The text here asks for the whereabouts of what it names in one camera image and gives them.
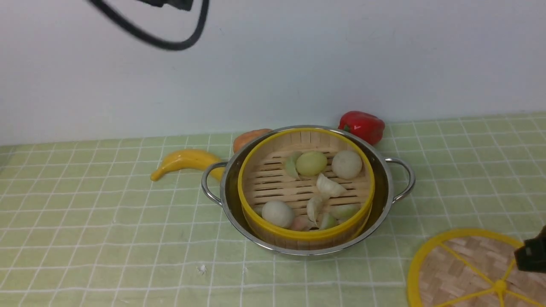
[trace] green tablecloth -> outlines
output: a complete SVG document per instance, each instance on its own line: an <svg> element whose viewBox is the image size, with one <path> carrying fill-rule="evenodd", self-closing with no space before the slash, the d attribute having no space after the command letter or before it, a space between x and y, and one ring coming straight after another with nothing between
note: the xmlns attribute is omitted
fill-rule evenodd
<svg viewBox="0 0 546 307"><path fill-rule="evenodd" d="M200 172L150 181L174 150L229 158L233 134L0 147L0 306L404 306L426 238L540 231L545 135L545 113L389 125L377 147L412 165L415 190L363 243L305 261L246 240Z"/></svg>

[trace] sweet potato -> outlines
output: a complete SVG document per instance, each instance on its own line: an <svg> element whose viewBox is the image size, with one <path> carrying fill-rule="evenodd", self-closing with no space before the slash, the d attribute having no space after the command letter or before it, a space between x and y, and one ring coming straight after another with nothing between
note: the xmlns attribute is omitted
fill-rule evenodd
<svg viewBox="0 0 546 307"><path fill-rule="evenodd" d="M240 136L236 137L235 140L233 140L233 153L235 154L238 152L241 148L243 148L243 146L248 144L248 142L271 131L271 129L258 129L241 134Z"/></svg>

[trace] red bell pepper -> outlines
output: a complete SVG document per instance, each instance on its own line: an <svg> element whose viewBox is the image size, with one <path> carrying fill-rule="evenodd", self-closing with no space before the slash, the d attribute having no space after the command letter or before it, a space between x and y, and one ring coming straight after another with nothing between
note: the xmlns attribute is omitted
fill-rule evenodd
<svg viewBox="0 0 546 307"><path fill-rule="evenodd" d="M375 145L383 138L385 122L368 113L350 111L341 117L338 129L352 133L370 145Z"/></svg>

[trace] black cord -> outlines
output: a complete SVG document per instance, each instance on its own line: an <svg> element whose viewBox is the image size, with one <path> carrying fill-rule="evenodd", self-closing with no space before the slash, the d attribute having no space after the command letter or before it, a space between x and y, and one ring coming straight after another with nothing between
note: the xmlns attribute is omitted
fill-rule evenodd
<svg viewBox="0 0 546 307"><path fill-rule="evenodd" d="M201 5L201 12L199 13L199 19L197 20L197 27L195 27L195 31L193 32L193 34L183 42L170 42L168 40L157 38L147 32L144 32L139 27L135 26L130 21L125 19L108 4L104 3L104 1L88 1L91 2L91 4L93 4L104 15L106 15L111 21L113 21L115 24L120 26L132 36L152 46L169 51L181 51L193 46L199 40L201 34L203 33L203 29L205 28L206 16L209 12L209 0L203 0L203 3Z"/></svg>

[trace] metal handle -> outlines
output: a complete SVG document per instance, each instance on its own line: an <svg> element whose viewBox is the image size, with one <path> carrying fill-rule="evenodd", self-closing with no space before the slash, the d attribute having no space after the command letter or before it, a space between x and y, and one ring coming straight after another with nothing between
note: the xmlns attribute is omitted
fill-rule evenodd
<svg viewBox="0 0 546 307"><path fill-rule="evenodd" d="M206 170L203 172L203 177L201 177L201 188L203 189L203 192L205 192L205 195L210 199L212 200L213 202L215 202L217 205L219 205L220 207L222 206L222 200L220 199L220 197L214 195L210 189L209 189L209 185L207 184L206 180L207 178L209 177L210 175L210 172L212 172L213 169L216 169L216 168L219 168L219 167L225 167L226 165L228 165L228 162L218 162L218 163L214 163L212 165L210 165L209 167L206 168Z"/></svg>
<svg viewBox="0 0 546 307"><path fill-rule="evenodd" d="M415 186L415 173L413 172L413 169L404 161L397 159L397 158L385 158L385 162L387 163L394 163L402 166L406 169L409 175L409 182L407 187L398 195L396 195L393 198L393 204L398 202L399 200L404 199L406 196L410 195L411 191L413 190L413 187Z"/></svg>

